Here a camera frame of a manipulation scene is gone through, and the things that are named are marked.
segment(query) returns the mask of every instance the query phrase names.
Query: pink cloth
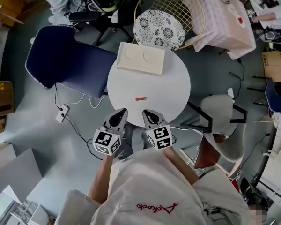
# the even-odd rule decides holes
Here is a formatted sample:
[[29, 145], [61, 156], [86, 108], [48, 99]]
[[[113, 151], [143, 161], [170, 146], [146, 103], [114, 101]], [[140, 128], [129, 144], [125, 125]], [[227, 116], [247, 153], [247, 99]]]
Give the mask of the pink cloth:
[[[240, 58], [256, 48], [250, 20], [243, 4], [238, 0], [230, 0], [245, 27], [242, 28], [237, 18], [229, 11], [229, 6], [220, 0], [198, 0], [205, 14], [205, 28], [200, 38], [193, 43], [196, 52], [210, 45], [229, 50], [227, 54], [232, 59]], [[200, 34], [203, 26], [203, 13], [194, 0], [184, 0], [192, 14], [193, 31]], [[190, 44], [196, 37], [186, 41]]]

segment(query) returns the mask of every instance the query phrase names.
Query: black cable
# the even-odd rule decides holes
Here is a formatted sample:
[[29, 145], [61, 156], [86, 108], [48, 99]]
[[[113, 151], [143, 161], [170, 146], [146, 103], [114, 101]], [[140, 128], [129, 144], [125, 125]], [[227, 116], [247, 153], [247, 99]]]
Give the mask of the black cable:
[[260, 140], [260, 141], [258, 141], [257, 143], [255, 143], [255, 145], [254, 145], [254, 148], [253, 148], [253, 150], [252, 150], [252, 152], [250, 153], [250, 155], [248, 156], [248, 158], [243, 162], [243, 164], [242, 165], [244, 165], [245, 164], [245, 162], [250, 158], [250, 156], [252, 155], [252, 153], [254, 152], [254, 149], [256, 148], [256, 146], [257, 146], [257, 144], [258, 143], [260, 143], [260, 142], [262, 142], [263, 141], [263, 139], [265, 138], [265, 137], [268, 137], [268, 136], [270, 136], [271, 134], [270, 133], [267, 133], [267, 134], [265, 134], [264, 136], [263, 136], [263, 138]]
[[91, 138], [91, 139], [88, 139], [88, 140], [86, 141], [86, 140], [78, 133], [78, 131], [77, 131], [76, 128], [74, 127], [73, 123], [72, 123], [69, 119], [67, 119], [65, 116], [63, 116], [63, 117], [64, 117], [64, 119], [66, 119], [66, 120], [68, 120], [68, 121], [70, 122], [70, 124], [71, 124], [72, 127], [74, 128], [76, 134], [86, 143], [86, 146], [87, 146], [87, 148], [88, 148], [90, 154], [93, 155], [94, 157], [98, 158], [99, 160], [103, 160], [103, 159], [99, 158], [97, 155], [93, 154], [92, 151], [91, 151], [90, 148], [89, 148], [89, 144], [91, 144], [91, 142], [89, 143], [89, 141], [90, 141], [90, 140], [93, 140], [93, 139]]
[[239, 95], [240, 89], [242, 88], [242, 81], [244, 80], [244, 72], [245, 72], [245, 67], [244, 67], [242, 61], [240, 60], [240, 58], [238, 58], [237, 61], [243, 67], [243, 77], [241, 78], [241, 77], [237, 76], [235, 73], [229, 72], [230, 76], [236, 77], [239, 79], [239, 89], [238, 89], [237, 95], [233, 98], [233, 100], [235, 100]]
[[55, 105], [57, 106], [57, 103], [56, 103], [56, 96], [57, 96], [57, 87], [56, 87], [56, 84], [55, 84]]

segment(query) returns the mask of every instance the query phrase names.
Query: power strip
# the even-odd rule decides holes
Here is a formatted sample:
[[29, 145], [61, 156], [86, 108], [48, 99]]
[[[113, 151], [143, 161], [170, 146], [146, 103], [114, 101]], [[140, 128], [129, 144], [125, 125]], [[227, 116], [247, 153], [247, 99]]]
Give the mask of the power strip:
[[65, 119], [65, 116], [67, 115], [67, 112], [69, 111], [69, 107], [67, 107], [65, 104], [61, 106], [61, 110], [58, 112], [56, 116], [56, 120], [59, 123], [62, 123], [63, 120]]

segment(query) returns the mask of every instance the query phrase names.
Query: white box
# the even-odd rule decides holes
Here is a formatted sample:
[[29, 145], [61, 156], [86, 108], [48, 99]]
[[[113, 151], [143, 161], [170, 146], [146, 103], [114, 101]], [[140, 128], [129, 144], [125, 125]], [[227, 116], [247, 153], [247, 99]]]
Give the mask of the white box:
[[164, 54], [163, 49], [121, 42], [117, 68], [160, 76]]

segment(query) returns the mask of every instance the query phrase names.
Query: person's arm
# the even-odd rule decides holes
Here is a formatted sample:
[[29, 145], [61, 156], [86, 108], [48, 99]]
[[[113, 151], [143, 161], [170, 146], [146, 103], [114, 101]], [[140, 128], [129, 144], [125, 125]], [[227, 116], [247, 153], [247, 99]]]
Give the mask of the person's arm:
[[183, 161], [183, 159], [175, 152], [172, 147], [163, 149], [163, 152], [191, 185], [199, 180], [199, 177], [195, 171], [189, 165], [187, 165], [185, 161]]
[[261, 16], [256, 16], [253, 18], [253, 22], [257, 23], [258, 21], [270, 21], [270, 20], [276, 20], [276, 14], [275, 13], [269, 13]]
[[89, 198], [100, 204], [103, 204], [107, 200], [113, 157], [114, 154], [111, 156], [107, 155], [103, 159], [103, 162], [95, 177], [95, 181], [89, 190]]

